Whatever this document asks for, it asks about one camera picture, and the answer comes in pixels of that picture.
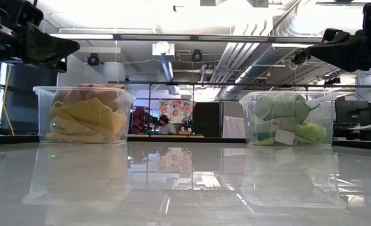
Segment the silver ventilation duct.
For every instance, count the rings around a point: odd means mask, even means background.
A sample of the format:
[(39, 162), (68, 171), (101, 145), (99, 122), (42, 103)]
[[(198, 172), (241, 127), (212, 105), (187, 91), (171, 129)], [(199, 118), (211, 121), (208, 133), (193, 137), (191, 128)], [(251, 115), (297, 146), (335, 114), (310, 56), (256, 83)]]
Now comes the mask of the silver ventilation duct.
[(259, 77), (262, 77), (263, 74), (274, 68), (295, 50), (291, 47), (273, 47), (268, 43), (257, 45), (248, 59), (240, 66), (241, 72), (237, 74), (236, 85), (223, 87), (217, 98), (234, 99), (237, 92), (244, 90), (247, 84), (258, 80)]

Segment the orange flower poster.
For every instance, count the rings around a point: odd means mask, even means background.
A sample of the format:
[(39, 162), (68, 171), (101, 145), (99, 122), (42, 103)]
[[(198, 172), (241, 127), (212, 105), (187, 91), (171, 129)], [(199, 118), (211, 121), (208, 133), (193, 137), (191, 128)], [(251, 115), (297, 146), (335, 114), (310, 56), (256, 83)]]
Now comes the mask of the orange flower poster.
[(160, 100), (159, 115), (165, 115), (173, 124), (183, 123), (185, 119), (191, 119), (192, 101)]

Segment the white cylinder tank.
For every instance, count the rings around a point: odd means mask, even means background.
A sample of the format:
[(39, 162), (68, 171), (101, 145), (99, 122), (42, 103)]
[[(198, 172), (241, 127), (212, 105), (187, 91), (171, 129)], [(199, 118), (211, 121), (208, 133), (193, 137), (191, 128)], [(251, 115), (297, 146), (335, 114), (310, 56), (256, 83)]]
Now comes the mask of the white cylinder tank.
[(105, 62), (102, 70), (103, 83), (125, 81), (125, 66), (119, 62)]

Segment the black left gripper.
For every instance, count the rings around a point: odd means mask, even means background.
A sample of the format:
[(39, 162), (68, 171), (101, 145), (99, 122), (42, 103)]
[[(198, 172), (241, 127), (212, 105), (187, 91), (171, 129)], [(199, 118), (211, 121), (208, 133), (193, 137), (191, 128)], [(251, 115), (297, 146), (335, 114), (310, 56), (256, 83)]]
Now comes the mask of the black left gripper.
[(38, 0), (0, 0), (0, 62), (44, 65), (67, 71), (67, 57), (80, 49), (73, 40), (51, 36), (37, 27), (44, 18)]

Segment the pink towel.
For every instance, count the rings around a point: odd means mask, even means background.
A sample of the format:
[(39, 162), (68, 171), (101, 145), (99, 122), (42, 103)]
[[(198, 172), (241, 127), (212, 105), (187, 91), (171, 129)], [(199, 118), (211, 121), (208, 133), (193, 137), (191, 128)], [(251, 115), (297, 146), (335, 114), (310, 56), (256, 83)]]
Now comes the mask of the pink towel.
[(111, 109), (119, 108), (118, 90), (124, 90), (124, 85), (81, 83), (71, 89), (59, 90), (53, 102), (78, 102), (96, 98)]

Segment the black aluminium table frame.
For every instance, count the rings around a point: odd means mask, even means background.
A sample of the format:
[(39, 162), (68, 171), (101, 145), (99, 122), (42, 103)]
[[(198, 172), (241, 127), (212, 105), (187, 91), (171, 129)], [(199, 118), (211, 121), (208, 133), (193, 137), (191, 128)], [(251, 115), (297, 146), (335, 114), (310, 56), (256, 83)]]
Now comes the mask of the black aluminium table frame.
[[(155, 142), (155, 143), (226, 143), (245, 144), (246, 140), (241, 138), (219, 138), (219, 137), (197, 137), (197, 136), (148, 136), (131, 134), (130, 142)], [(38, 143), (39, 136), (0, 136), (0, 144)], [(371, 149), (371, 141), (333, 140), (333, 146), (346, 148)]]

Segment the light orange checked towel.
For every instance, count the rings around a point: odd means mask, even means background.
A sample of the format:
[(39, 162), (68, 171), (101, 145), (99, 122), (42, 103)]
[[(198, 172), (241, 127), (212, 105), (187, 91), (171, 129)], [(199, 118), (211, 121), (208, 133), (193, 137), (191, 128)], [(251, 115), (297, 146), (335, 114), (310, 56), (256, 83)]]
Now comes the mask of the light orange checked towel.
[(49, 132), (45, 135), (45, 139), (61, 143), (101, 143), (104, 141), (101, 134), (62, 134), (59, 132)]

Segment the clear plastic bin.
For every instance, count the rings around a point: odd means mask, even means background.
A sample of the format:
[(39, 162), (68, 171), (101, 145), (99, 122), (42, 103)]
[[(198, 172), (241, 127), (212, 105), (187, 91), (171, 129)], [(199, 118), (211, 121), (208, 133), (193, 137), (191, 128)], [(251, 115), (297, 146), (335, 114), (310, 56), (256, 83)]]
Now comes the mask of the clear plastic bin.
[[(50, 122), (49, 116), (51, 109), (53, 107), (53, 102), (56, 93), (59, 90), (71, 89), (74, 87), (51, 87), (51, 86), (37, 86), (33, 88), (33, 91), (38, 97), (38, 135), (41, 142), (49, 142), (45, 140), (45, 135), (50, 132)], [(114, 143), (121, 143), (127, 141), (127, 135), (129, 130), (130, 115), (135, 97), (131, 95), (128, 91), (118, 90), (119, 108), (113, 110), (114, 112), (125, 114), (127, 116), (126, 128), (121, 135), (120, 140)], [(83, 124), (85, 126), (90, 126), (95, 129), (96, 126), (91, 124)]]
[(313, 122), (324, 127), (327, 131), (327, 137), (320, 141), (309, 141), (295, 135), (295, 132), (277, 130), (275, 141), (281, 143), (279, 146), (330, 146), (333, 140), (333, 120), (335, 117), (335, 97), (332, 92), (313, 92), (313, 91), (267, 91), (251, 92), (239, 100), (243, 110), (245, 138), (247, 141), (247, 129), (252, 120), (257, 117), (254, 114), (254, 105), (262, 95), (278, 94), (299, 94), (302, 95), (306, 103), (310, 106), (321, 104), (317, 109), (310, 112), (309, 116), (303, 122)]

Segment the white ceiling lamp box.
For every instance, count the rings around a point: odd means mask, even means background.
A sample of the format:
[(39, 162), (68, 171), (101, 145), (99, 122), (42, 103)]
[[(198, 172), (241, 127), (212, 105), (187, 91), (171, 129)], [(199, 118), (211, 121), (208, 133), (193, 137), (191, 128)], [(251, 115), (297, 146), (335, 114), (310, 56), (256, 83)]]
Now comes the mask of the white ceiling lamp box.
[(160, 55), (174, 55), (175, 54), (175, 44), (168, 43), (167, 41), (158, 41), (152, 45), (152, 56)]

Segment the black office monitor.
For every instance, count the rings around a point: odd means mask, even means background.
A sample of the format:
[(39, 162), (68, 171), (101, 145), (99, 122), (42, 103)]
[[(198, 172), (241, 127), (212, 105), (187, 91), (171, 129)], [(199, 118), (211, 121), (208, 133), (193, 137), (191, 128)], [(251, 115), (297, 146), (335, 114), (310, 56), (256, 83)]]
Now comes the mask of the black office monitor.
[(339, 124), (371, 124), (371, 103), (357, 100), (336, 100), (336, 122)]

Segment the long ceiling light fixture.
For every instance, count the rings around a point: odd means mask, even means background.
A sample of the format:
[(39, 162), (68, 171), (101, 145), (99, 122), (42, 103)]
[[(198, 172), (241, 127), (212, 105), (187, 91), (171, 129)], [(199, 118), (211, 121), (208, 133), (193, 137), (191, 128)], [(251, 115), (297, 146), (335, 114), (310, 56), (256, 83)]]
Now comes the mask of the long ceiling light fixture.
[(115, 41), (194, 41), (221, 43), (321, 43), (322, 37), (313, 36), (235, 36), (235, 35), (179, 35), (179, 34), (103, 34), (103, 33), (53, 33), (51, 36), (69, 40)]

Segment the black panel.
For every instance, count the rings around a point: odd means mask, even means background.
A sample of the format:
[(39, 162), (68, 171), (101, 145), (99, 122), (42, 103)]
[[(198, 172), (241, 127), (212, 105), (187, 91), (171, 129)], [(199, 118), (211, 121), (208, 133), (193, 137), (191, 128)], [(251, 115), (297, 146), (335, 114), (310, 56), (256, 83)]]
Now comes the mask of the black panel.
[(197, 102), (193, 109), (193, 132), (204, 137), (219, 137), (219, 103)]

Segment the black metal rack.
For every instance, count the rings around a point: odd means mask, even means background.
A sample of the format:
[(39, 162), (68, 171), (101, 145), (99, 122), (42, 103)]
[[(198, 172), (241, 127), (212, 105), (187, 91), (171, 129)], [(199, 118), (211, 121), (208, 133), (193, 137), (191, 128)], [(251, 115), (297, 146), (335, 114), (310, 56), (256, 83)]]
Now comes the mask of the black metal rack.
[[(152, 130), (147, 133), (148, 136), (159, 134), (159, 101), (160, 100), (190, 100), (192, 101), (191, 119), (185, 119), (183, 123), (172, 124), (175, 126), (179, 136), (203, 136), (193, 132), (193, 109), (197, 102), (216, 102), (219, 103), (219, 138), (241, 138), (245, 139), (244, 116), (239, 100), (236, 96), (234, 99), (217, 99), (216, 93), (219, 88), (209, 83), (178, 83), (178, 82), (139, 82), (140, 86), (148, 85), (147, 96), (137, 96), (136, 99), (148, 102), (142, 108), (158, 119)], [(339, 93), (329, 91), (336, 95), (335, 101), (339, 100)]]

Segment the black ceiling spotlight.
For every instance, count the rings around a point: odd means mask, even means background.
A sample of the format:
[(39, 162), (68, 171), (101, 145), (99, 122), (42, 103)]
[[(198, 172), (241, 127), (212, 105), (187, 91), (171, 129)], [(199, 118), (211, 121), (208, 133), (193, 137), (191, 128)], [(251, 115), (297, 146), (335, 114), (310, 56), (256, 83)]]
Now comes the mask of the black ceiling spotlight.
[(195, 49), (191, 56), (191, 60), (192, 62), (195, 62), (195, 63), (201, 62), (203, 60), (202, 51), (199, 49)]
[(89, 57), (87, 58), (87, 64), (92, 67), (100, 65), (100, 62), (101, 62), (101, 59), (99, 58), (98, 53), (91, 53)]
[(302, 51), (296, 51), (291, 61), (295, 65), (301, 65), (301, 64), (305, 64), (310, 58), (311, 58), (311, 55), (307, 54), (305, 50), (302, 50)]

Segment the person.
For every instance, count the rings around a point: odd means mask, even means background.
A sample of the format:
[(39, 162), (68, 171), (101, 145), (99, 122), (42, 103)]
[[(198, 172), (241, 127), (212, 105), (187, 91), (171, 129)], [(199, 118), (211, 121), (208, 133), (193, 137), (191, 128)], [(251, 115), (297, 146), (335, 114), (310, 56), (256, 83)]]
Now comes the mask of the person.
[(159, 134), (176, 134), (175, 126), (170, 122), (168, 116), (161, 115), (159, 117)]

